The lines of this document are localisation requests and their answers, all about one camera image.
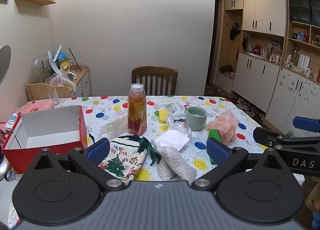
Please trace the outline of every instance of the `doorway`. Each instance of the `doorway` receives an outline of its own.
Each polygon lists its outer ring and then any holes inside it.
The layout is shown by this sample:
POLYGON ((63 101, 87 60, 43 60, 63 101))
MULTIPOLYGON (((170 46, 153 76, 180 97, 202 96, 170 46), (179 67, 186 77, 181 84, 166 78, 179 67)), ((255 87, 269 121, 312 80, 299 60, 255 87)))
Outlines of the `doorway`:
POLYGON ((215 65, 216 65, 216 61, 215 61, 216 55, 214 54, 214 51, 215 51, 216 38, 217 38, 219 1, 221 1, 221 0, 215 0, 215 3, 214 3, 213 32, 212 32, 211 52, 210 52, 210 59, 209 59, 209 66, 208 66, 208 72, 207 72, 206 85, 210 85, 211 76, 212 76, 212 73, 215 70, 215 65))

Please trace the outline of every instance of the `christmas bag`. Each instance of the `christmas bag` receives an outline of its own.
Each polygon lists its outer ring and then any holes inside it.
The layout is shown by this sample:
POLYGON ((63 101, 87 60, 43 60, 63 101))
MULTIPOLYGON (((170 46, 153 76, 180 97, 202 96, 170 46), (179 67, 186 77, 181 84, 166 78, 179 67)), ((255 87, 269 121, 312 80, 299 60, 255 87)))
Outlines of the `christmas bag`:
POLYGON ((99 167, 109 172, 118 179, 129 182, 134 180, 139 169, 148 154, 151 155, 152 165, 160 156, 157 154, 150 142, 145 138, 136 135, 120 136, 110 141, 110 152, 100 163, 99 167))

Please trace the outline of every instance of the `red box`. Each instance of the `red box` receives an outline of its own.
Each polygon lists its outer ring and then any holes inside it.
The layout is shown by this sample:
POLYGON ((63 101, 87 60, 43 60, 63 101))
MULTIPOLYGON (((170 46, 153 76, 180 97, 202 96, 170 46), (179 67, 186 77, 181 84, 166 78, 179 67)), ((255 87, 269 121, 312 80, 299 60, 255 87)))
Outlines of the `red box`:
POLYGON ((44 147, 54 154, 67 153, 75 147, 87 148, 87 129, 81 106, 18 116, 2 151, 16 173, 22 174, 44 147))

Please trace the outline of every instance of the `orange juice bottle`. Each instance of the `orange juice bottle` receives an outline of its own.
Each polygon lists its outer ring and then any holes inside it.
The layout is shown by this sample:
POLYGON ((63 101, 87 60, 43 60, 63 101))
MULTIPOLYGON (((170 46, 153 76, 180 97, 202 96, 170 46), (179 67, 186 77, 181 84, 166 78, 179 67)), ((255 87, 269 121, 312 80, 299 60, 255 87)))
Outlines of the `orange juice bottle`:
POLYGON ((147 97, 142 84, 132 84, 128 96, 128 132, 142 135, 147 130, 147 97))

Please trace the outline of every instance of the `green ribbon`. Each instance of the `green ribbon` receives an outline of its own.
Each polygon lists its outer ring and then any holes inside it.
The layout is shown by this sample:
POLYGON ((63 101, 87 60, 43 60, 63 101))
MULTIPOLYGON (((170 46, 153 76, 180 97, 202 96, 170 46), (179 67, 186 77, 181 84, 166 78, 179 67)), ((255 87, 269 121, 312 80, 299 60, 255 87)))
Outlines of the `green ribbon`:
POLYGON ((151 143, 148 141, 147 138, 142 137, 140 138, 137 135, 125 135, 125 136, 119 136, 118 138, 129 138, 130 140, 134 141, 134 142, 138 142, 140 147, 138 148, 138 153, 143 152, 145 149, 149 150, 150 155, 151 155, 151 164, 153 165, 157 159, 157 164, 159 164, 160 160, 161 160, 161 156, 156 153, 156 151, 153 149, 151 143))

